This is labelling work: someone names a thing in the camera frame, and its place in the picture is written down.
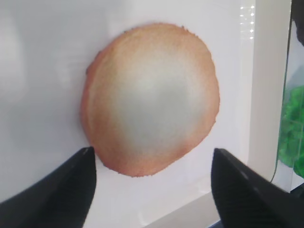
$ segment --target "green plastic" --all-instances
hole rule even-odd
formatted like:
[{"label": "green plastic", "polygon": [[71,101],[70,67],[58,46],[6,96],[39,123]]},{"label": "green plastic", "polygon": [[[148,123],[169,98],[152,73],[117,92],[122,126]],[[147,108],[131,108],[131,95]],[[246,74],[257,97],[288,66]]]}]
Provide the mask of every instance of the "green plastic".
[{"label": "green plastic", "polygon": [[304,86],[290,91],[283,103],[278,158],[304,178]]}]

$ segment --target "white surface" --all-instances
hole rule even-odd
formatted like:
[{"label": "white surface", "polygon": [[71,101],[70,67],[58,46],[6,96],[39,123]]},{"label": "white surface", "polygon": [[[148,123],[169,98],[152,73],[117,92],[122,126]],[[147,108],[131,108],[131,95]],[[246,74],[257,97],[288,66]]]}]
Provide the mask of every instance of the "white surface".
[{"label": "white surface", "polygon": [[285,80],[291,1],[257,0],[248,166],[271,180]]},{"label": "white surface", "polygon": [[[87,146],[78,116],[86,67],[115,36],[155,21],[184,25],[209,47],[221,95],[217,123],[191,153],[152,177],[126,177],[97,160],[97,188],[85,228],[139,228],[199,197],[210,197],[214,147],[224,147],[243,161],[255,156],[254,151],[248,155],[250,113],[254,114],[250,90],[255,42],[254,32],[250,32],[255,29],[250,23],[254,22],[250,14],[255,13],[252,3],[2,1],[0,53],[5,55],[0,58],[0,201],[43,178]],[[205,224],[216,218],[213,211]]]}]

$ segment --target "green object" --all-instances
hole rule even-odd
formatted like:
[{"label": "green object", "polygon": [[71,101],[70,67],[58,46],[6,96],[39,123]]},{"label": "green object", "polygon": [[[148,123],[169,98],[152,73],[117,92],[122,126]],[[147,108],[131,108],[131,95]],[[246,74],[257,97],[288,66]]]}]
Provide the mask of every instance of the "green object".
[{"label": "green object", "polygon": [[290,91],[283,103],[278,158],[304,178],[304,86]]}]

